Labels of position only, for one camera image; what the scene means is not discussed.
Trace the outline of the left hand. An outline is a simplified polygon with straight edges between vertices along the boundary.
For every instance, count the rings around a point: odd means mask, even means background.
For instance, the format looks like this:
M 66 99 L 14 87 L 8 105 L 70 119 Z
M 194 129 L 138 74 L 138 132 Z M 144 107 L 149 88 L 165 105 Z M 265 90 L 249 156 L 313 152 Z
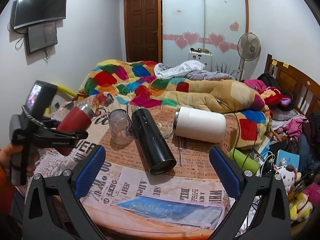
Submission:
M 7 175 L 9 174 L 11 156 L 16 153 L 20 153 L 22 150 L 23 150 L 22 145 L 13 145 L 12 143 L 7 144 L 5 148 L 1 149 L 0 163 L 1 163 L 1 168 L 5 174 Z M 27 166 L 27 177 L 33 176 L 34 171 L 36 169 L 36 162 L 39 159 L 40 159 L 40 154 L 38 151 L 36 151 L 31 158 L 30 164 Z

